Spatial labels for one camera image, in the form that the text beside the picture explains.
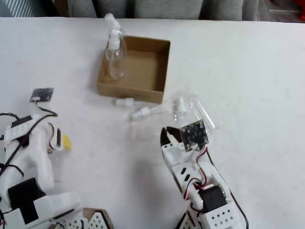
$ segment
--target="white tabletop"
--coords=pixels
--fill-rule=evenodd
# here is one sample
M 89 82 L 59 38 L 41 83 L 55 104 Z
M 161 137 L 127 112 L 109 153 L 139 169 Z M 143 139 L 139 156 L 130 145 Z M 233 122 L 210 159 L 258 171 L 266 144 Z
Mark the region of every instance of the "white tabletop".
M 129 35 L 171 41 L 165 99 L 184 88 L 215 114 L 210 152 L 250 228 L 302 228 L 305 24 L 120 22 Z M 0 31 L 1 112 L 28 115 L 32 90 L 55 88 L 51 106 L 73 141 L 60 187 L 106 209 L 116 229 L 174 228 L 185 203 L 162 158 L 161 126 L 134 135 L 132 109 L 97 94 L 104 20 L 1 18 Z

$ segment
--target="clear plastic tube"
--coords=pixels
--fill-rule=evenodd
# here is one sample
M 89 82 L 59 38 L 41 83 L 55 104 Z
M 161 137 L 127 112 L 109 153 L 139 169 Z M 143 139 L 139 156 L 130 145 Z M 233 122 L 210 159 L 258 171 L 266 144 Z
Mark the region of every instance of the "clear plastic tube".
M 203 119 L 205 126 L 210 132 L 215 130 L 216 125 L 199 97 L 195 94 L 192 94 L 189 96 L 189 102 L 198 120 Z

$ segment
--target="spray nozzle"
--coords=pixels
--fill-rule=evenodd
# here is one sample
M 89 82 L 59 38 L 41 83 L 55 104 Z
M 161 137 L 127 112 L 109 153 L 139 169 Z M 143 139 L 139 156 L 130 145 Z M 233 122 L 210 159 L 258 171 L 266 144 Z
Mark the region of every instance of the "spray nozzle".
M 119 22 L 114 18 L 112 13 L 107 13 L 105 15 L 106 22 L 111 29 L 120 30 L 121 26 Z

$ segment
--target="robotic arm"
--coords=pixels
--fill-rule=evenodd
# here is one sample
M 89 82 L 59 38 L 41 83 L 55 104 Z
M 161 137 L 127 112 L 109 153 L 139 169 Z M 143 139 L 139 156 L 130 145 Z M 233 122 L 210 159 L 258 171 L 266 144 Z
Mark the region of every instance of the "robotic arm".
M 43 115 L 35 112 L 18 119 L 4 135 L 6 152 L 0 171 L 0 198 L 11 208 L 4 216 L 9 229 L 29 229 L 80 207 L 80 198 L 73 192 L 46 195 L 54 188 L 48 152 L 63 150 L 64 136 L 54 123 L 57 114 L 37 107 Z M 37 169 L 37 177 L 24 180 L 30 167 Z
M 207 143 L 203 120 L 181 129 L 163 128 L 161 132 L 164 161 L 183 198 L 191 202 L 176 229 L 242 229 L 239 210 L 245 214 L 213 165 Z

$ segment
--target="black component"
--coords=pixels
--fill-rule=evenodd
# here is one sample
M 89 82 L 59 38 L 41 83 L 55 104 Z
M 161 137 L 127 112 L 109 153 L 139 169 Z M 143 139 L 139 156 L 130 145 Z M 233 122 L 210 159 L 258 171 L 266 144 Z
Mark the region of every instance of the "black component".
M 203 120 L 180 128 L 180 135 L 186 152 L 191 151 L 192 146 L 195 144 L 202 148 L 205 144 L 209 143 Z
M 161 131 L 160 143 L 161 143 L 161 146 L 171 143 L 170 139 L 167 136 L 167 130 L 164 127 L 162 128 L 162 131 Z
M 59 128 L 57 128 L 57 142 L 56 142 L 56 145 L 58 147 L 61 146 L 61 130 Z
M 198 191 L 201 199 L 204 202 L 204 213 L 213 211 L 227 204 L 223 191 L 219 186 L 212 186 L 208 189 L 200 189 Z
M 52 98 L 54 88 L 37 88 L 33 91 L 30 98 L 30 103 L 33 102 L 49 102 Z
M 181 175 L 183 175 L 186 171 L 186 168 L 183 168 L 182 171 L 181 171 Z
M 12 210 L 20 209 L 25 224 L 38 219 L 34 201 L 44 197 L 46 194 L 39 189 L 35 178 L 10 187 L 8 195 Z
M 19 141 L 22 147 L 27 147 L 30 143 L 30 137 L 26 135 L 17 137 L 16 140 Z
M 64 217 L 64 216 L 68 215 L 69 213 L 71 213 L 73 211 L 74 211 L 74 209 L 71 209 L 71 210 L 66 211 L 64 213 L 61 213 L 60 215 L 55 216 L 53 219 L 60 219 L 61 217 Z
M 168 126 L 166 129 L 168 133 L 173 135 L 179 143 L 182 142 L 179 129 L 170 126 Z
M 187 174 L 186 176 L 185 176 L 185 178 L 184 178 L 184 181 L 188 181 L 188 179 L 190 178 L 190 174 Z
M 12 122 L 11 128 L 13 128 L 13 127 L 15 127 L 15 126 L 18 126 L 18 125 L 20 125 L 20 124 L 22 124 L 22 123 L 26 123 L 26 122 L 29 121 L 29 120 L 32 120 L 32 117 L 31 117 L 30 115 L 28 115 L 28 116 L 26 116 L 26 117 L 24 117 L 24 118 L 18 119 L 18 120 L 16 120 L 15 122 Z
M 183 214 L 181 220 L 179 221 L 178 225 L 175 227 L 175 229 L 179 229 L 183 223 L 184 218 L 186 217 L 186 213 Z

